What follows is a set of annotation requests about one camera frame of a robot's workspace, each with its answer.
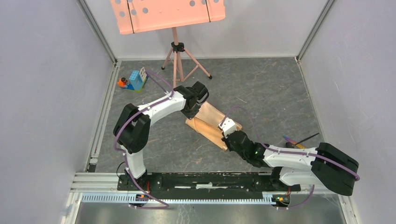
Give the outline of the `black handled utensil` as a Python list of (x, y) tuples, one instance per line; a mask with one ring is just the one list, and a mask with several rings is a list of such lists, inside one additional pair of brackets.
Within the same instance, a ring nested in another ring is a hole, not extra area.
[[(307, 138), (305, 138), (305, 139), (303, 139), (303, 140), (297, 141), (297, 144), (301, 144), (301, 145), (302, 145), (303, 142), (305, 142), (305, 141), (307, 141), (307, 140), (310, 140), (311, 138), (313, 138), (313, 137), (315, 137), (315, 136), (317, 136), (317, 135), (319, 135), (319, 133), (316, 133), (316, 134), (314, 134), (314, 135), (312, 135), (312, 136), (309, 136), (309, 137), (307, 137)], [(285, 146), (286, 146), (286, 148), (298, 148), (298, 147), (296, 146), (296, 144), (293, 145), (293, 144), (290, 144), (290, 143), (287, 142), (287, 141), (286, 141), (286, 143), (285, 143)]]

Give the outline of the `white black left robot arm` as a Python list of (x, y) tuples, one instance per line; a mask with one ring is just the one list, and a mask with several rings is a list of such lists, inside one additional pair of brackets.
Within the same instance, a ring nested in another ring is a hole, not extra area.
[(147, 184), (142, 150), (148, 142), (151, 126), (174, 112), (194, 118), (208, 97), (206, 86), (197, 81), (191, 87), (177, 86), (151, 103), (140, 106), (130, 103), (123, 108), (113, 129), (113, 146), (123, 153), (131, 187), (141, 190)]

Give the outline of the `colourful toy brick house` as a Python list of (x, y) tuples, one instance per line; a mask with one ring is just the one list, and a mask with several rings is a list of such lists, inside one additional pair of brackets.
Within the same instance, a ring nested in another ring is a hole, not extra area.
[(133, 70), (130, 77), (128, 78), (126, 89), (135, 92), (141, 92), (146, 81), (147, 74), (144, 67), (142, 67), (140, 70)]

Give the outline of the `orange toy figure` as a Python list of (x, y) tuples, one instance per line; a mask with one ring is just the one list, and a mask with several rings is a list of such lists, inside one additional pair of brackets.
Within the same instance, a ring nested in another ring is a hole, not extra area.
[(128, 80), (125, 77), (120, 78), (118, 81), (118, 85), (121, 88), (127, 88), (127, 83), (128, 83)]

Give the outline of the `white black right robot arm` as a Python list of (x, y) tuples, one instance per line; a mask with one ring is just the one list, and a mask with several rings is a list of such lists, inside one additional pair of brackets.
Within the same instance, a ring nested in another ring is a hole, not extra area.
[(322, 185), (343, 196), (351, 196), (361, 178), (359, 163), (333, 145), (321, 142), (318, 147), (295, 149), (253, 142), (243, 131), (224, 134), (222, 141), (254, 167), (273, 168), (270, 185), (282, 190), (293, 185)]

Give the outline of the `peach satin napkin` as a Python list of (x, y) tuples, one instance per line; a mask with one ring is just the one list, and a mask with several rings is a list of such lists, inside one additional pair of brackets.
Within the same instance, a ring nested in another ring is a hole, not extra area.
[(186, 119), (185, 123), (220, 149), (227, 150), (225, 142), (221, 140), (223, 138), (222, 131), (218, 127), (224, 116), (225, 114), (217, 108), (205, 102), (201, 105), (197, 115), (192, 119)]

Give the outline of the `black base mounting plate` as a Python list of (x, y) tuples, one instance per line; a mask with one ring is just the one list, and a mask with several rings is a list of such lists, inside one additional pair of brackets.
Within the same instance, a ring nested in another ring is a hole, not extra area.
[(160, 200), (260, 199), (263, 192), (301, 191), (269, 172), (151, 173), (138, 184)]

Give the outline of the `pink music stand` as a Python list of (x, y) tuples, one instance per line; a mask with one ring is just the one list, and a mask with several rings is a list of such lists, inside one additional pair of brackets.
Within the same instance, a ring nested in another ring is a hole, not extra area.
[(220, 21), (226, 17), (222, 0), (111, 0), (120, 34), (129, 35), (170, 28), (173, 42), (161, 69), (173, 63), (173, 84), (185, 81), (181, 53), (186, 53), (209, 79), (212, 75), (178, 39), (177, 28), (182, 26)]

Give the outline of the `iridescent rainbow utensil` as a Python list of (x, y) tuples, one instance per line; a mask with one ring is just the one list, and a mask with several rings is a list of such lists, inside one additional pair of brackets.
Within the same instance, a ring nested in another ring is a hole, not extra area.
[(289, 138), (289, 137), (287, 137), (287, 136), (283, 136), (283, 138), (284, 138), (287, 142), (289, 142), (290, 144), (293, 144), (293, 145), (297, 144), (297, 142), (296, 142), (295, 140), (293, 140), (293, 139), (291, 139), (291, 138)]

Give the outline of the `gold handled utensil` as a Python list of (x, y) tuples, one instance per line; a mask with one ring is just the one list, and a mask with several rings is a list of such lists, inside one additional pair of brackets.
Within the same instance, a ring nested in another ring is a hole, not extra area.
[(303, 145), (301, 145), (301, 144), (296, 144), (296, 146), (297, 146), (298, 148), (300, 148), (300, 149), (306, 149), (306, 147), (303, 146)]

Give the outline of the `aluminium frame rail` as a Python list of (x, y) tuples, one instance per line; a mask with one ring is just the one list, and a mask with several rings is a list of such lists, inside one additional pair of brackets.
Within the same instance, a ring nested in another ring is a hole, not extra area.
[[(118, 177), (113, 173), (76, 173), (70, 192), (97, 192), (97, 193), (118, 193), (126, 191), (118, 191)], [(293, 191), (292, 194), (302, 195), (308, 194), (311, 185), (302, 185), (301, 191)], [(324, 186), (316, 186), (314, 194), (335, 195), (334, 192)]]

